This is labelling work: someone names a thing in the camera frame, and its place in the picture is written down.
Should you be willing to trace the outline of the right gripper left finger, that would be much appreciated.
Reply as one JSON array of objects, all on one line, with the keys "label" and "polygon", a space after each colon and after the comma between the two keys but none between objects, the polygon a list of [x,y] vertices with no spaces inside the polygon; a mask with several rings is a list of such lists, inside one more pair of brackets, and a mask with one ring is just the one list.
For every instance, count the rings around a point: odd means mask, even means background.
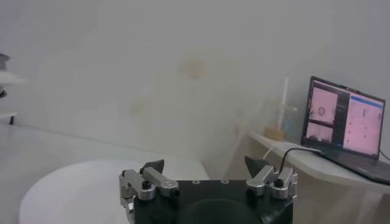
[{"label": "right gripper left finger", "polygon": [[146,163],[140,171],[123,170],[119,174],[120,204],[126,210],[129,223],[135,223],[134,199],[151,201],[157,194],[167,198],[179,196],[179,182],[165,177],[163,159]]}]

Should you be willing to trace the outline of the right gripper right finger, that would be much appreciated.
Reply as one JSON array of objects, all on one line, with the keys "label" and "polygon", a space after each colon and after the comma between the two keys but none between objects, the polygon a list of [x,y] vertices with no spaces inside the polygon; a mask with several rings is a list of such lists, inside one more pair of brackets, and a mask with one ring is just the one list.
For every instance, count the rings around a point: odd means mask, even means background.
[{"label": "right gripper right finger", "polygon": [[244,162],[251,178],[246,180],[246,186],[254,196],[264,196],[266,192],[276,200],[297,198],[297,172],[290,167],[276,171],[264,159],[244,157]]}]

